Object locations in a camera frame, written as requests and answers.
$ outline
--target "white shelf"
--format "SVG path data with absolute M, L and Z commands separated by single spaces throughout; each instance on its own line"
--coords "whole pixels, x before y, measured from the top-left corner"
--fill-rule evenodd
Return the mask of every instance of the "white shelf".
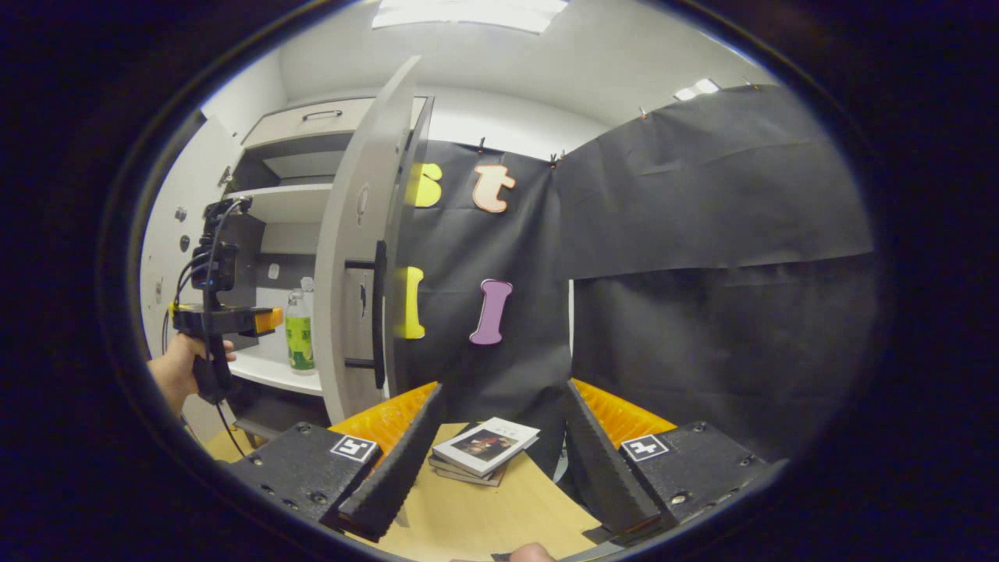
M 229 370 L 234 375 L 303 394 L 323 396 L 319 384 L 319 371 L 298 371 L 292 369 L 287 361 L 274 361 L 263 356 L 261 346 L 255 345 L 236 352 L 236 361 L 229 364 Z
M 237 191 L 227 197 L 253 197 L 247 214 L 268 224 L 319 223 L 332 188 L 332 183 L 289 185 Z

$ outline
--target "stack of books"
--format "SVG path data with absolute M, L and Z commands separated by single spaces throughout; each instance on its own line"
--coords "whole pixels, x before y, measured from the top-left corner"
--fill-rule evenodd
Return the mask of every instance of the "stack of books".
M 438 476 L 499 486 L 509 460 L 537 441 L 537 432 L 500 418 L 469 424 L 457 436 L 435 446 L 428 462 Z

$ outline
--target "cabinet handle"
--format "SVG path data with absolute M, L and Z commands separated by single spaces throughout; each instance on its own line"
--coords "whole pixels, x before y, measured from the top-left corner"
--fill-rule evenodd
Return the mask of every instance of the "cabinet handle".
M 305 115 L 302 116 L 302 120 L 303 121 L 308 121 L 309 118 L 312 117 L 313 115 L 324 115 L 326 113 L 333 113 L 337 117 L 340 117 L 341 115 L 344 114 L 344 112 L 341 111 L 341 110 L 339 110 L 339 109 L 330 109 L 328 111 L 317 111 L 315 113 L 307 113 L 307 114 L 305 114 Z
M 344 358 L 344 363 L 348 367 L 358 367 L 362 369 L 373 369 L 375 371 L 375 386 L 382 390 L 385 386 L 385 349 L 382 344 L 382 295 L 385 294 L 385 273 L 386 273 L 386 245 L 384 240 L 379 240 L 375 246 L 375 260 L 347 260 L 344 264 L 346 269 L 370 269 L 375 272 L 375 280 L 372 283 L 372 359 Z

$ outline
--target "ceiling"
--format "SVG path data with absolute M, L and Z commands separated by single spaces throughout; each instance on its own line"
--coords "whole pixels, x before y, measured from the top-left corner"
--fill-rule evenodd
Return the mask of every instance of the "ceiling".
M 348 6 L 286 43 L 289 100 L 379 87 L 411 55 L 419 80 L 498 92 L 616 126 L 673 102 L 710 77 L 721 87 L 774 83 L 761 67 L 676 16 L 634 0 L 571 0 L 540 36 L 478 24 L 421 23 L 377 30 L 377 1 Z

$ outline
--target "cabinet door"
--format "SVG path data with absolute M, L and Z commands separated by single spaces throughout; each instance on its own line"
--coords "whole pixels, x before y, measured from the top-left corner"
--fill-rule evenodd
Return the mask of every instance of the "cabinet door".
M 370 339 L 372 333 L 371 315 L 353 310 L 359 293 L 357 275 L 348 272 L 345 263 L 374 260 L 377 243 L 386 237 L 390 201 L 411 128 L 413 69 L 419 60 L 413 57 L 400 67 L 358 125 L 320 228 L 313 348 L 333 423 L 378 404 L 382 396 L 372 370 L 344 365 L 345 346 L 360 341 L 359 336 Z
M 243 148 L 218 118 L 213 117 L 198 129 L 167 173 L 153 203 L 142 242 L 142 265 L 139 268 L 139 302 L 146 342 L 153 357 L 162 355 L 163 316 L 177 290 L 177 276 L 191 260 L 205 221 L 205 206 L 222 199 L 225 183 L 219 185 L 226 167 L 236 168 Z M 178 209 L 186 213 L 177 218 Z M 190 240 L 181 250 L 181 237 Z M 190 284 L 181 294 L 181 302 L 201 301 L 201 293 Z M 174 334 L 168 327 L 168 338 Z

